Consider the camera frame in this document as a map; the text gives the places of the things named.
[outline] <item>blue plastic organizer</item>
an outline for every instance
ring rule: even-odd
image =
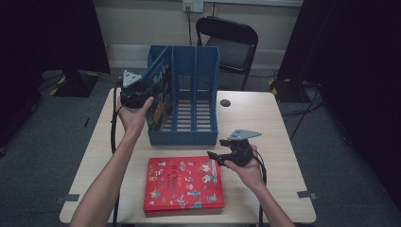
[[[171,49],[172,115],[158,131],[148,131],[152,145],[215,145],[219,54],[213,46],[153,45],[148,67]]]

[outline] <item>black tool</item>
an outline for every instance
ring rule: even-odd
[[[253,158],[253,149],[248,138],[259,136],[262,133],[256,131],[235,130],[227,140],[220,140],[220,144],[231,150],[229,154],[216,154],[207,151],[210,159],[218,161],[219,166],[225,166],[224,161],[230,160],[237,166],[245,166]]]
[[[124,77],[121,86],[121,104],[128,108],[142,108],[150,96],[155,96],[158,93],[157,86],[146,87],[141,82],[141,76],[124,72]]]

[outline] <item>electrical outlet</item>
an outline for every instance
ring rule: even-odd
[[[203,12],[203,1],[183,0],[183,11]]]
[[[203,1],[194,1],[193,12],[203,12]]]
[[[192,11],[192,8],[194,7],[194,1],[192,0],[183,0],[183,11]]]

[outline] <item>wooden table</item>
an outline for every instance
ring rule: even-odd
[[[222,99],[231,101],[222,107]],[[66,201],[60,214],[62,222],[70,222],[79,201],[97,174],[112,156],[110,129],[113,91],[110,91],[98,119],[91,141],[79,166],[69,194],[80,194],[78,201]],[[270,93],[218,91],[218,139],[226,139],[235,129],[260,131],[262,136],[249,139],[258,146],[268,172],[268,189],[292,221],[313,222],[316,214],[310,198],[299,199],[297,192],[306,191],[304,178],[290,144],[288,133]],[[116,141],[123,129],[117,123]],[[216,146],[151,146],[148,126],[144,127],[131,157],[124,182],[118,212],[120,223],[257,223],[259,202],[239,177],[226,167],[221,169],[226,206],[220,210],[190,211],[160,217],[146,217],[143,212],[148,158],[158,156],[207,155],[229,153],[219,143]]]

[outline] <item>gray carpet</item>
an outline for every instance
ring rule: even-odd
[[[88,98],[55,97],[48,94],[50,88],[42,90],[36,111],[0,159],[0,226],[65,226],[59,220],[62,205],[55,200],[68,193],[107,94],[122,72],[113,69],[111,75],[102,75]],[[58,73],[48,72],[44,78]],[[260,77],[273,73],[253,70],[246,90],[267,92],[268,78]],[[221,75],[220,85],[236,89],[237,80],[228,77]],[[312,96],[313,88],[308,92]],[[307,106],[279,103],[282,113]],[[289,135],[300,118],[284,117]],[[326,107],[305,116],[292,145],[307,188],[319,196],[313,201],[315,226],[401,226],[399,211],[373,171],[343,141],[340,123]]]

